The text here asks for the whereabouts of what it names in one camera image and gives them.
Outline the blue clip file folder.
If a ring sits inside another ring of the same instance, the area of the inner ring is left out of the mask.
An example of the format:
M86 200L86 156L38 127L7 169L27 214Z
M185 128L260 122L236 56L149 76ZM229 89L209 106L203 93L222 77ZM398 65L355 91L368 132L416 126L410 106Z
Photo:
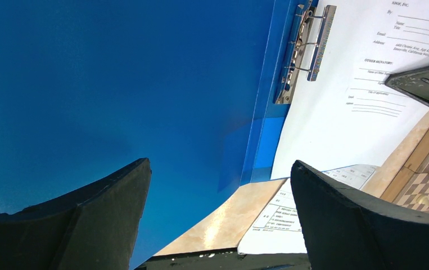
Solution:
M267 181L297 1L0 1L0 213L139 158L140 266Z

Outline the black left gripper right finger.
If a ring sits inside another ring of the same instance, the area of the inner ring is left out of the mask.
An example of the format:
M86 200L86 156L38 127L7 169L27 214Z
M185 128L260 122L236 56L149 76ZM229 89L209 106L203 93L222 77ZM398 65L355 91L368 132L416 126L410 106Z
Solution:
M290 182L312 269L429 269L429 213L369 195L300 160Z

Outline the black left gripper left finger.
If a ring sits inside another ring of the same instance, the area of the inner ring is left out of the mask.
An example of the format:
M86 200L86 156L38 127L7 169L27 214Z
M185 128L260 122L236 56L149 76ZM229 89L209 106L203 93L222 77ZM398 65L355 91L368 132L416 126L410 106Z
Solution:
M152 170L147 158L15 214L0 214L0 269L128 269Z

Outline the English printed paper sheet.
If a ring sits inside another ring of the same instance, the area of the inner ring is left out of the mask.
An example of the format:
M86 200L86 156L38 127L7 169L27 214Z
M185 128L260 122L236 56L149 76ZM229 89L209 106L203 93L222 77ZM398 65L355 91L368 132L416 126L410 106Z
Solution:
M429 1L319 1L335 16L317 79L299 75L271 172L382 165L428 107L385 86L429 65Z

